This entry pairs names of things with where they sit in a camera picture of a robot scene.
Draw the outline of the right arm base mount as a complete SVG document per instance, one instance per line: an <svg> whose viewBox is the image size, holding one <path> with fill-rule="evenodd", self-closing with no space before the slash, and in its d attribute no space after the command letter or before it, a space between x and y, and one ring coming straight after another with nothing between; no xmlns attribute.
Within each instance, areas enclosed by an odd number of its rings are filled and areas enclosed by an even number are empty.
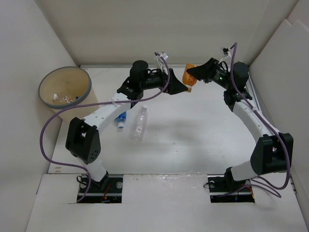
<svg viewBox="0 0 309 232"><path fill-rule="evenodd" d="M227 181L223 174L207 175L204 188L209 190L211 203L255 203L249 179Z"/></svg>

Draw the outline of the orange plastic bottle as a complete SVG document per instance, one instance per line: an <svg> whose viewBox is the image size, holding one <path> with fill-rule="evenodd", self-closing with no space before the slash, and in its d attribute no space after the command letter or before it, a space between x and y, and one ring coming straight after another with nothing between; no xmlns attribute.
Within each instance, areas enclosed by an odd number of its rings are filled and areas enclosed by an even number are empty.
<svg viewBox="0 0 309 232"><path fill-rule="evenodd" d="M183 72L182 82L188 88L187 92L191 92L192 87L197 83L197 79L187 72L188 69L195 67L196 65L187 63Z"/></svg>

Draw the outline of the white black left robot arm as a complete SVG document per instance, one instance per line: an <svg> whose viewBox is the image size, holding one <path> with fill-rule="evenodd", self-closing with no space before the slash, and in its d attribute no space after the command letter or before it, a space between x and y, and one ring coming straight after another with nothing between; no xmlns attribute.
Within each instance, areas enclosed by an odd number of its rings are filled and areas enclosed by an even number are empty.
<svg viewBox="0 0 309 232"><path fill-rule="evenodd" d="M91 186L104 191L109 174L97 160L101 152L100 134L120 114L133 108L148 89L158 88L169 94L188 90L174 74L173 69L149 69L148 63L137 60L133 63L129 77L117 89L111 104L103 105L83 119L74 118L69 124L66 149L76 157L90 173Z"/></svg>

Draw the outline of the clear unlabelled plastic bottle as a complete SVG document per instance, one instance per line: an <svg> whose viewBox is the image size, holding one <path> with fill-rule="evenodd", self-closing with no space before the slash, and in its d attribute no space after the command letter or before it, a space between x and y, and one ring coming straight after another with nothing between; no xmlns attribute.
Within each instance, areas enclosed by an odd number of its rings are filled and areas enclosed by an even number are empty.
<svg viewBox="0 0 309 232"><path fill-rule="evenodd" d="M148 110L142 106L135 117L134 123L129 134L130 140L141 142L143 140L148 120Z"/></svg>

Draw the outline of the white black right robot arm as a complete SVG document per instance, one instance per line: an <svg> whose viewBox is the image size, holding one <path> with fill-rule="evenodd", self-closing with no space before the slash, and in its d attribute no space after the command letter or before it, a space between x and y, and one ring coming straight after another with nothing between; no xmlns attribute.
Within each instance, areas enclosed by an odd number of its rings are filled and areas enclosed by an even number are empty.
<svg viewBox="0 0 309 232"><path fill-rule="evenodd" d="M187 66L184 73L192 79L204 83L215 82L225 89L224 101L247 127L255 140L255 148L250 159L238 166L227 168L223 184L235 191L241 183L251 178L269 173L290 173L294 139L289 133L281 133L253 105L253 99L246 89L249 68L242 62L236 62L231 69L225 69L223 63L211 58L200 66Z"/></svg>

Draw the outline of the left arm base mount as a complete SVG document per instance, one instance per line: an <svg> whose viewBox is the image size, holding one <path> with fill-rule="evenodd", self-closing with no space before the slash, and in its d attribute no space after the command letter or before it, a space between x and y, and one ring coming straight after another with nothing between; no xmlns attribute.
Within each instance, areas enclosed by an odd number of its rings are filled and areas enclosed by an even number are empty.
<svg viewBox="0 0 309 232"><path fill-rule="evenodd" d="M90 188L87 193L88 178L86 175L78 175L76 177L79 183L77 193L77 203L121 203L123 190L123 175L112 174L108 180L100 186L99 183L91 181Z"/></svg>

